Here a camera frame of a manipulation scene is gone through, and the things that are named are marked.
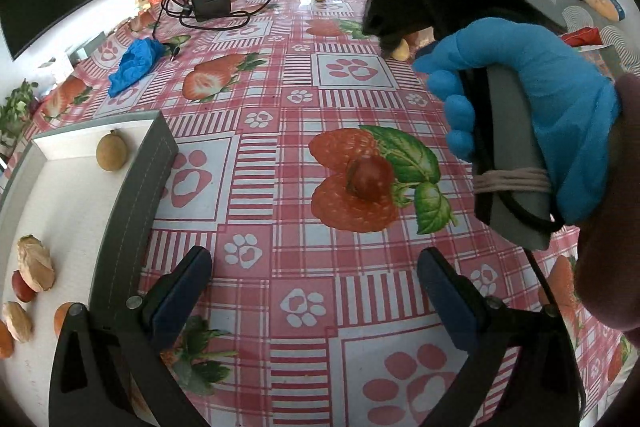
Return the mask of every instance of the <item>red pillow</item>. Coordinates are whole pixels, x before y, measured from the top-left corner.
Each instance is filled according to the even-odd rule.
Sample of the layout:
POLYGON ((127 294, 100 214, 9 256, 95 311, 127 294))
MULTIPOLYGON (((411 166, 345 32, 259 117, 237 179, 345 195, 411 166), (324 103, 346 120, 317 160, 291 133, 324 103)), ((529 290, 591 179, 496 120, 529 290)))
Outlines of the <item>red pillow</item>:
POLYGON ((560 38, 572 48, 602 45, 600 31, 597 28, 582 28, 576 32, 565 33, 560 38))

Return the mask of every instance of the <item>dining table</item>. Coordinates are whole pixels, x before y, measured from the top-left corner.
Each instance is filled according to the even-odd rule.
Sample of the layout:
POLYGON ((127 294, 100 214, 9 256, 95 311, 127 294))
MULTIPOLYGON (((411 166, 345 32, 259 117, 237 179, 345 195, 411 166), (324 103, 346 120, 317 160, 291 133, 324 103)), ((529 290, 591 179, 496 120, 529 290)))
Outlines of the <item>dining table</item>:
MULTIPOLYGON (((151 36, 158 13, 142 28, 124 23, 42 103, 0 184, 38 133, 162 112, 179 152, 139 291, 192 246, 210 251, 212 279, 193 310, 209 331, 197 354, 208 362, 187 371, 215 360, 218 372, 190 385, 175 365, 184 338, 162 359, 212 426, 420 425, 466 359, 420 287, 424 248, 437 247, 481 295, 541 309, 522 249, 474 216, 471 165, 449 152, 443 104, 426 77, 383 58, 363 33, 366 1, 271 0, 225 31, 206 29, 219 21, 185 28, 163 15, 157 38, 179 53, 111 98, 109 74, 134 40, 151 36), (375 202, 347 187, 363 156, 393 169, 391 192, 375 202)), ((564 227, 534 252, 546 275, 558 256, 575 261, 577 237, 564 227)), ((620 335, 580 303, 574 318, 589 410, 609 385, 620 335)), ((478 423, 495 412, 517 353, 507 351, 478 423)))

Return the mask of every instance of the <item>gloved hand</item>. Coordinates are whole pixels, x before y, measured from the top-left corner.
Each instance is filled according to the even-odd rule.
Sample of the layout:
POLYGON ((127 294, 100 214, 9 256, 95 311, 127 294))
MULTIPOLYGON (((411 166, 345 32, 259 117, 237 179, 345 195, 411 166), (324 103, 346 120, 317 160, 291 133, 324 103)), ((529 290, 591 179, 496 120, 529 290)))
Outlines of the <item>gloved hand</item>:
POLYGON ((475 113, 455 71, 496 63, 520 75, 562 217, 567 223, 586 219, 604 195, 607 139, 620 114, 611 81, 542 26, 496 18, 473 22, 414 62, 444 101, 452 129, 447 143, 460 159, 472 158, 475 113))

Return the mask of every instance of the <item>red date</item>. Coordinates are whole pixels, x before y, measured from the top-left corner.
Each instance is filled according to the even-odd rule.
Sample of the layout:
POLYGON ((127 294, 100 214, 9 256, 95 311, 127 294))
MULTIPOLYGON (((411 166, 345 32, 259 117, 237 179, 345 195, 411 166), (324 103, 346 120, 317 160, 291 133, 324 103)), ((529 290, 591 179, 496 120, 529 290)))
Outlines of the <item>red date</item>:
POLYGON ((14 288, 15 296, 22 302, 31 302, 36 296, 36 292, 29 288, 18 270, 11 276, 11 286, 14 288))

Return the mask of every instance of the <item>blue gripper pad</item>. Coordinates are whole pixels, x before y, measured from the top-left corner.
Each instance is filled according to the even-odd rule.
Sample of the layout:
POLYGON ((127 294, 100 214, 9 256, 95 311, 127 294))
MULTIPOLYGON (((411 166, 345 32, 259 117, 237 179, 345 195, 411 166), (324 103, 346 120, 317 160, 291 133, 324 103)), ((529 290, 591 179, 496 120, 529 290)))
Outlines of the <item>blue gripper pad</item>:
POLYGON ((453 344, 473 353, 488 321, 486 304, 478 290, 453 270, 437 248, 420 252, 417 274, 453 344))
POLYGON ((174 271, 163 275, 145 297, 143 326, 157 353, 171 348, 211 279, 209 250, 193 247, 174 271))

